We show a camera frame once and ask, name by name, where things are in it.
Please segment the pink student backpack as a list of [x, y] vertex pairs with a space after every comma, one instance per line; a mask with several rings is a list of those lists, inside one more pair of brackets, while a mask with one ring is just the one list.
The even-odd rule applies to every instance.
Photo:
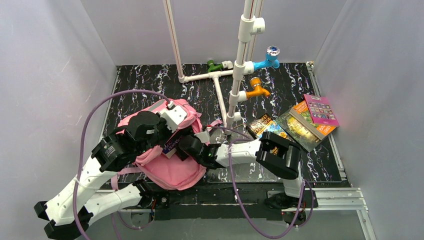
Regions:
[[[192, 127], [195, 134], [203, 130], [200, 117], [197, 112], [185, 99], [174, 99], [176, 105], [181, 106], [187, 112], [186, 119], [178, 126], [177, 132], [169, 141], [178, 140], [177, 133], [187, 127]], [[167, 158], [162, 154], [163, 147], [155, 146], [145, 153], [136, 157], [131, 167], [126, 167], [111, 179], [114, 190], [118, 188], [118, 178], [125, 174], [144, 173], [155, 184], [165, 190], [185, 190], [194, 186], [205, 175], [207, 168], [200, 165], [189, 156], [181, 161], [176, 153]]]

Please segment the blue 91-storey treehouse book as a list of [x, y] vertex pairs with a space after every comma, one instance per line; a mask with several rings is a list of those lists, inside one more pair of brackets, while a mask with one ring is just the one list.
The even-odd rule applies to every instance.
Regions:
[[168, 141], [163, 147], [162, 154], [170, 159], [177, 152], [179, 142], [179, 139]]

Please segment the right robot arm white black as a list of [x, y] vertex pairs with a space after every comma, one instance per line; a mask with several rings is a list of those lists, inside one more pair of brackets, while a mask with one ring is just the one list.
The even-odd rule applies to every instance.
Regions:
[[191, 157], [208, 169], [231, 168], [234, 165], [258, 163], [282, 179], [284, 192], [274, 197], [273, 207], [290, 208], [303, 196], [301, 174], [302, 148], [271, 131], [259, 139], [242, 139], [233, 144], [206, 144], [197, 134], [182, 136], [176, 153], [184, 160]]

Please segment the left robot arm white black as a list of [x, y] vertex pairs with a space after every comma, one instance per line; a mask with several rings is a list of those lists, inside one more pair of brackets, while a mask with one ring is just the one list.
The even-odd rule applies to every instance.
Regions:
[[154, 147], [164, 147], [186, 119], [180, 106], [158, 113], [140, 111], [126, 125], [102, 138], [75, 178], [54, 198], [34, 206], [37, 216], [48, 223], [49, 239], [74, 240], [97, 220], [123, 208], [152, 201], [152, 189], [144, 180], [94, 198], [101, 186]]

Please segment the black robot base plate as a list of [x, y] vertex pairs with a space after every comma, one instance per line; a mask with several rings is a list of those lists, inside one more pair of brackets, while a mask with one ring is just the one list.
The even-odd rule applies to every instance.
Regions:
[[165, 190], [153, 182], [154, 218], [157, 221], [182, 219], [241, 219], [241, 199], [250, 218], [280, 221], [282, 210], [294, 212], [298, 199], [284, 196], [281, 182], [274, 183], [197, 183], [185, 190]]

